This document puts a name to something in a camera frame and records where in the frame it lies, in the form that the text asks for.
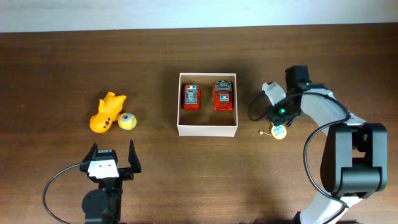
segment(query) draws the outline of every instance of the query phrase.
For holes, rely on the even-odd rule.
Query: red toy car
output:
[[[217,81],[213,86],[213,110],[234,111],[233,89],[231,81]]]
[[[182,108],[200,110],[200,88],[198,85],[185,85]]]

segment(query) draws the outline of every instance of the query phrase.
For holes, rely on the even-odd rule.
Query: white box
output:
[[[213,111],[213,85],[218,80],[233,82],[234,111]],[[201,105],[199,111],[182,109],[182,91],[188,84],[199,85]],[[234,137],[238,129],[238,97],[236,74],[232,73],[180,73],[178,88],[177,129],[180,136]]]

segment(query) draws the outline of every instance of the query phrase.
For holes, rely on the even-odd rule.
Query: ball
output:
[[[131,130],[136,127],[137,119],[131,113],[123,113],[118,119],[119,127],[123,130]]]

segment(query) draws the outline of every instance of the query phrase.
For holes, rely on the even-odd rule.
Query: table surface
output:
[[[133,139],[142,173],[124,183],[126,223],[280,223],[316,195],[302,150],[317,127],[300,118],[283,140],[261,136],[269,122],[247,108],[264,82],[285,88],[284,70],[308,65],[349,110],[389,132],[388,184],[342,220],[398,220],[398,24],[109,30],[0,34],[1,223],[55,223],[41,196],[59,170],[91,145],[115,149],[127,166]],[[234,138],[179,137],[180,72],[236,73],[239,128]],[[107,91],[126,95],[132,131],[89,129]],[[318,183],[325,135],[308,160]],[[83,223],[81,201],[97,188],[71,170],[47,194],[49,207]]]

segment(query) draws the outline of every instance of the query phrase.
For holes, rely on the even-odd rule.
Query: white wall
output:
[[[397,0],[2,0],[0,32],[398,22]]]

